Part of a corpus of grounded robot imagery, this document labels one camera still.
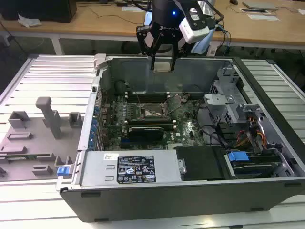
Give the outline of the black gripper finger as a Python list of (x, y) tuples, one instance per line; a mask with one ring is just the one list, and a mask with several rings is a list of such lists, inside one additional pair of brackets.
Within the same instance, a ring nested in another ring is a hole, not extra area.
[(181, 57), (186, 57), (190, 51), (191, 45), (182, 37), (180, 40), (175, 40), (172, 43), (172, 57), (170, 62), (170, 69), (175, 69), (176, 60)]
[(151, 58), (150, 69), (154, 70), (155, 56), (159, 49), (159, 24), (151, 22), (150, 25), (137, 26), (136, 37), (143, 55)]

